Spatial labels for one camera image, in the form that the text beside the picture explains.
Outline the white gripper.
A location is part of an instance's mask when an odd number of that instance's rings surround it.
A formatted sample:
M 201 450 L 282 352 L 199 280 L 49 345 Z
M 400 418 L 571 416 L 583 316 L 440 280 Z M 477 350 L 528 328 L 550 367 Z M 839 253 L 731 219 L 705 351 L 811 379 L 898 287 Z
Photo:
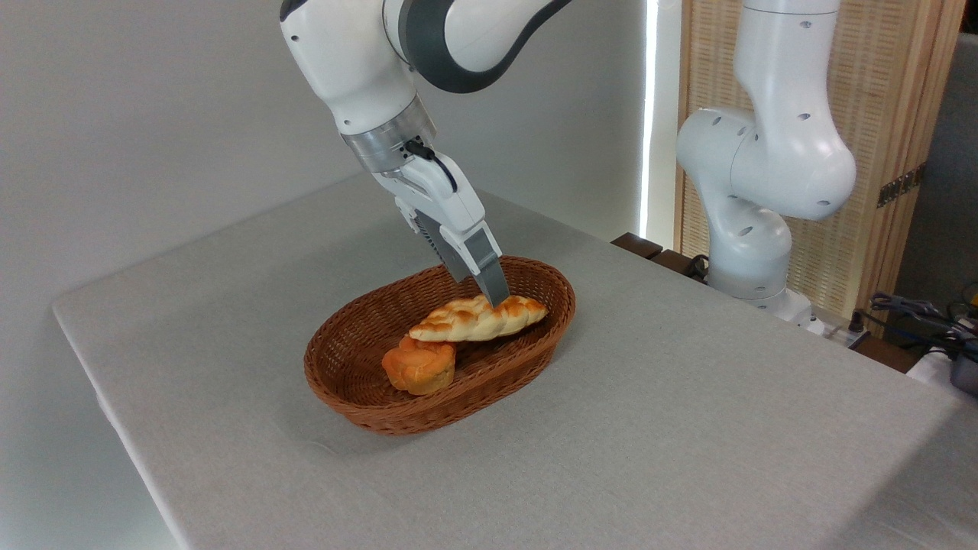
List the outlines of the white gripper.
M 416 152 L 401 167 L 373 177 L 395 195 L 406 223 L 436 252 L 455 282 L 474 278 L 492 307 L 510 297 L 484 205 L 454 160 Z

